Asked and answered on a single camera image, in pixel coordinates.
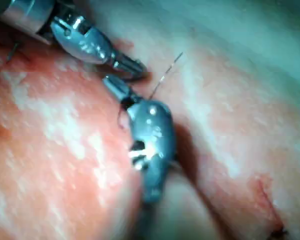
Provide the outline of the left arm needle driver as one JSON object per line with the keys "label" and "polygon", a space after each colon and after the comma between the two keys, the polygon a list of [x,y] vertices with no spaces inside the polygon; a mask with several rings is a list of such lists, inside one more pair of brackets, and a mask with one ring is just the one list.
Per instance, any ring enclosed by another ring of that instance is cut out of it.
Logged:
{"label": "left arm needle driver", "polygon": [[57,6],[49,26],[57,43],[73,57],[96,65],[114,62],[111,41],[76,10]]}

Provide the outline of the right arm needle driver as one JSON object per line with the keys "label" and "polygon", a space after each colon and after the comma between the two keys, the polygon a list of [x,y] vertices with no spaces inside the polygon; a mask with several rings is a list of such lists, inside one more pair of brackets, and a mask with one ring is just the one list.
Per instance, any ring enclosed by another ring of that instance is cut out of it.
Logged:
{"label": "right arm needle driver", "polygon": [[133,139],[128,156],[142,173],[144,203],[161,198],[169,166],[176,158],[176,130],[170,109],[161,101],[143,99],[127,109]]}

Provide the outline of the left arm needle driver jaw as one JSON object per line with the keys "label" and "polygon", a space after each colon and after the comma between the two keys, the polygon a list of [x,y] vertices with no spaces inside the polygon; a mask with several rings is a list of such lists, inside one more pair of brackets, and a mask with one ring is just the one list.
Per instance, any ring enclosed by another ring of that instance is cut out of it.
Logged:
{"label": "left arm needle driver jaw", "polygon": [[148,76],[148,72],[122,72],[119,74],[124,81],[139,81]]}
{"label": "left arm needle driver jaw", "polygon": [[140,61],[133,60],[124,53],[119,52],[112,54],[112,67],[126,73],[143,73],[145,71],[145,67]]}

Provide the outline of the right arm needle driver jaw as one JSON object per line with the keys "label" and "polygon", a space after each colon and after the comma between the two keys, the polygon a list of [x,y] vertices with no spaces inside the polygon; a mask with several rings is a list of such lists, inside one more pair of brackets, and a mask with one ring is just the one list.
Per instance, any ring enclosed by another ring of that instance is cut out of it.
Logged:
{"label": "right arm needle driver jaw", "polygon": [[125,81],[115,75],[106,75],[102,82],[119,103],[138,103],[141,99]]}

